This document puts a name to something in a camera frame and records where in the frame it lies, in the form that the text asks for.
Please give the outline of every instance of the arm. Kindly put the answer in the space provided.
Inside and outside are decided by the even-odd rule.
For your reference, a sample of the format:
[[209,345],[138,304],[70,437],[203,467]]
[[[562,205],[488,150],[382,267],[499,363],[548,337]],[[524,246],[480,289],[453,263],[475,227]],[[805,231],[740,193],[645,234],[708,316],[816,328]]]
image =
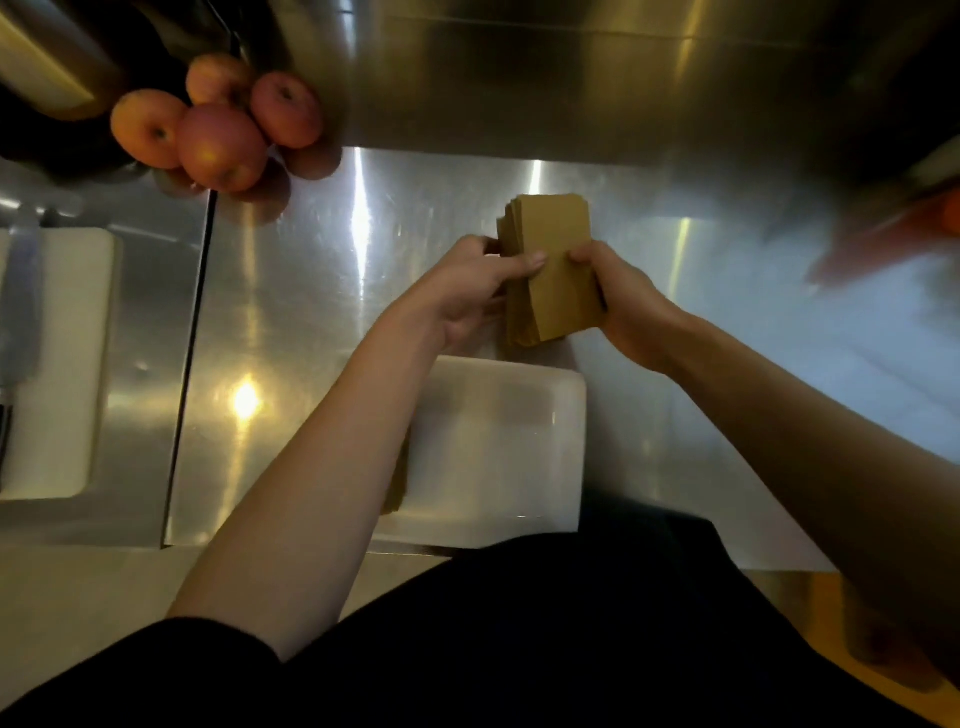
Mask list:
[[604,332],[684,388],[829,559],[960,679],[960,469],[681,311],[604,243]]
[[343,374],[220,528],[170,617],[244,630],[287,659],[336,623],[370,543],[420,388],[506,279],[544,256],[462,238],[374,324]]

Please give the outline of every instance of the stainless steel wall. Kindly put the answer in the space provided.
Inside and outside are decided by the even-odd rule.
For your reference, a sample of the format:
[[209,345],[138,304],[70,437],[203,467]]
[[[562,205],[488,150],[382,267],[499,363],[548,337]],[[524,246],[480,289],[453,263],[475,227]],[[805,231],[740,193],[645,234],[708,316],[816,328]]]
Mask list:
[[[316,83],[345,142],[660,164],[813,155],[893,112],[895,79],[954,0],[272,0],[238,26],[261,65]],[[925,77],[948,68],[934,64]],[[960,118],[960,109],[930,116]],[[909,119],[900,119],[902,127]],[[931,147],[948,131],[930,133]]]

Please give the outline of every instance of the knife blade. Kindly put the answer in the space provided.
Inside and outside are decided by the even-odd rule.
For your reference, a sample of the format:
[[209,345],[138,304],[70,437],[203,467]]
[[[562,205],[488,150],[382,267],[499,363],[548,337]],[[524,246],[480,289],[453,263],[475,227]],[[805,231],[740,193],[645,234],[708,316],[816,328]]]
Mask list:
[[10,228],[7,270],[0,287],[0,472],[13,424],[13,387],[36,371],[43,290],[40,225],[21,206]]

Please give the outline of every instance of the white cutting board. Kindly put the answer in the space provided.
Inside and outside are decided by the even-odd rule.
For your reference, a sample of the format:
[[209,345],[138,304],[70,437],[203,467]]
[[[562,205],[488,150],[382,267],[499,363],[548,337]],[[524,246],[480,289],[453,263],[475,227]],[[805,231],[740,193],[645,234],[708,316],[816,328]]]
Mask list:
[[[0,281],[9,249],[0,231]],[[40,358],[14,389],[0,500],[72,497],[89,482],[116,257],[105,230],[43,231]]]
[[480,548],[576,531],[586,436],[577,372],[441,356],[411,425],[406,497],[373,537]]

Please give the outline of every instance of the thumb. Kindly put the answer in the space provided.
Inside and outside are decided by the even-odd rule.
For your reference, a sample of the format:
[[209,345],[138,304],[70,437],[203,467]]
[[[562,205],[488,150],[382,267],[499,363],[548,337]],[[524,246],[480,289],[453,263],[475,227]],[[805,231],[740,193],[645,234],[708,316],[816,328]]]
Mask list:
[[533,276],[546,263],[546,253],[524,253],[510,257],[491,257],[488,260],[493,264],[493,272],[498,282],[504,280],[524,279]]
[[623,258],[602,240],[590,240],[588,243],[570,249],[567,255],[574,263],[589,263],[597,276],[601,277],[617,263],[623,262]]

